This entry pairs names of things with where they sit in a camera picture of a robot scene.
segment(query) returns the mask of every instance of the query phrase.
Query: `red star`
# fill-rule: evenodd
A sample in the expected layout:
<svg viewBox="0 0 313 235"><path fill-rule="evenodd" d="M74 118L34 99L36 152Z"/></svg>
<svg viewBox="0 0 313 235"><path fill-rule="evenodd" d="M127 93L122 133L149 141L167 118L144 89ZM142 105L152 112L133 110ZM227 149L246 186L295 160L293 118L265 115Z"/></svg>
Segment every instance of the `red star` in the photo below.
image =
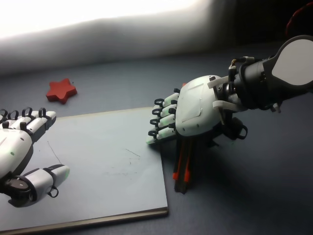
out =
<svg viewBox="0 0 313 235"><path fill-rule="evenodd" d="M63 79L61 82L50 82L50 91L46 94L48 100L60 101L62 104L67 102L67 99L75 94L77 90L70 84L68 78Z"/></svg>

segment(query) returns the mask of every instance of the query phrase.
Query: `table surface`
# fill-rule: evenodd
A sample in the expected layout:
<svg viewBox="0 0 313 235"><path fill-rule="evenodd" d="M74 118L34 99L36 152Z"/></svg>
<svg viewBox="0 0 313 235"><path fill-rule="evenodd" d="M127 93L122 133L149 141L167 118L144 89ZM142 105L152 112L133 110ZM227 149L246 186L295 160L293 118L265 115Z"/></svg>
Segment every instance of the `table surface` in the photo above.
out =
<svg viewBox="0 0 313 235"><path fill-rule="evenodd" d="M266 58L280 45L249 46L218 53L109 63L1 78L0 99L8 110L46 107L59 117L152 106L203 75L227 75L238 56ZM50 81L69 78L78 94L65 105L45 97ZM199 149L193 184L174 192L173 142L161 147L169 205L167 217L42 234L62 235L271 235L312 234L313 115L310 95L284 102L282 113L246 111L249 128L231 147Z"/></svg>

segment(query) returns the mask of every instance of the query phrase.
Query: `white board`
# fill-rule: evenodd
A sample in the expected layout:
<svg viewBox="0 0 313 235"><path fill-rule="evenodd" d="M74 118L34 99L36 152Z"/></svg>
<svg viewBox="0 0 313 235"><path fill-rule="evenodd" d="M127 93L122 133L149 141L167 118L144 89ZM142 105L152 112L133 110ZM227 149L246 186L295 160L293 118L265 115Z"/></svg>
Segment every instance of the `white board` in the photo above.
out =
<svg viewBox="0 0 313 235"><path fill-rule="evenodd" d="M60 160L68 179L58 197L26 208L0 194L0 230L166 209L160 154L145 143L150 117L151 108L58 118L23 173Z"/></svg>

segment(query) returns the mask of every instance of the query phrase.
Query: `robotic hand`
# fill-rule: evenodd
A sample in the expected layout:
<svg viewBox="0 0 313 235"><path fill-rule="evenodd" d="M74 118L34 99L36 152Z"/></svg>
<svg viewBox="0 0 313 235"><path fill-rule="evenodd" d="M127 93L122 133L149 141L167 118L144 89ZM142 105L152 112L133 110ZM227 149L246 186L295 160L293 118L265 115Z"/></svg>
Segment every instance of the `robotic hand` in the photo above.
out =
<svg viewBox="0 0 313 235"><path fill-rule="evenodd" d="M33 155L33 144L54 124L56 113L45 108L26 108L21 116L16 110L0 111L0 193L10 196L8 202L14 207L30 206L46 195L56 197L57 187L69 174L68 166L58 164L20 175Z"/></svg>
<svg viewBox="0 0 313 235"><path fill-rule="evenodd" d="M178 139L175 191L186 192L193 142L203 138L215 144L214 138L221 134L244 139L248 129L233 113L247 109L280 113L284 100L312 91L312 61L313 37L297 36L285 42L275 56L233 59L228 76L199 77L181 90L174 89L173 95L156 99L150 120L153 128L146 142Z"/></svg>

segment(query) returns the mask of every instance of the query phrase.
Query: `orange and black tool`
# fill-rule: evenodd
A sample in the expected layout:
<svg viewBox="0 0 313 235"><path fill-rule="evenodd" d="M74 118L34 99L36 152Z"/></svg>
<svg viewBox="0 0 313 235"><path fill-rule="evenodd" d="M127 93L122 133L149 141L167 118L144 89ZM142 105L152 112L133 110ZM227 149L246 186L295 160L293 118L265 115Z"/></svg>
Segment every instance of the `orange and black tool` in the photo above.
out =
<svg viewBox="0 0 313 235"><path fill-rule="evenodd" d="M175 192L183 194L187 192L191 176L191 162L193 160L193 142L193 138L177 140L177 157L173 173Z"/></svg>

